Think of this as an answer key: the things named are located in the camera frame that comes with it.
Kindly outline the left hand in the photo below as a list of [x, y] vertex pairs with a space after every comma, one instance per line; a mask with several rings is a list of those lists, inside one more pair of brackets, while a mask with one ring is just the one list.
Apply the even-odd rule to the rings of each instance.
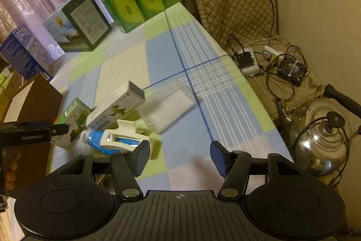
[[13, 190], [15, 186], [15, 171], [18, 169], [18, 160], [21, 158], [21, 153], [16, 151], [14, 156], [8, 162], [8, 168], [5, 170], [5, 187], [8, 190]]

